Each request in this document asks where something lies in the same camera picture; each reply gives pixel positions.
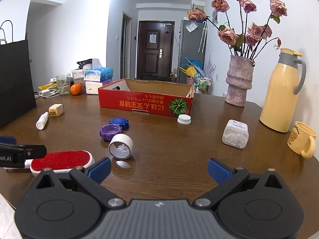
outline gray handle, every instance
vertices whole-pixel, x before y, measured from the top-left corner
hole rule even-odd
[[[305,82],[305,78],[306,78],[306,70],[307,70],[307,67],[306,67],[306,63],[301,60],[301,59],[294,59],[294,62],[296,64],[301,64],[302,65],[302,72],[301,72],[301,78],[300,78],[300,82],[298,84],[298,86],[295,88],[295,91],[294,91],[294,94],[298,94]]]

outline red bristles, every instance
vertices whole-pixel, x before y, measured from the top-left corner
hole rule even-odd
[[[31,167],[35,171],[41,171],[47,167],[53,170],[70,169],[76,166],[84,166],[89,160],[90,155],[86,151],[47,153],[42,159],[34,159]]]

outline ceramic vase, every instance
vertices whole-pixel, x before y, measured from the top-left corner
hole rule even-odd
[[[243,107],[246,103],[247,90],[252,88],[254,61],[246,57],[230,56],[226,83],[228,91],[225,101]]]

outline yellow thermos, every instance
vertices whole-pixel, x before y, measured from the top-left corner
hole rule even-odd
[[[266,126],[279,132],[288,132],[299,92],[305,82],[306,64],[298,57],[302,54],[287,48],[280,49],[279,61],[270,77],[259,118]],[[302,65],[300,80],[298,64]]]

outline bear print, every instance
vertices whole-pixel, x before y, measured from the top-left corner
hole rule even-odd
[[[297,137],[298,137],[297,133],[293,130],[293,131],[291,131],[289,140],[290,140],[291,142],[294,142],[294,140],[295,140]]]

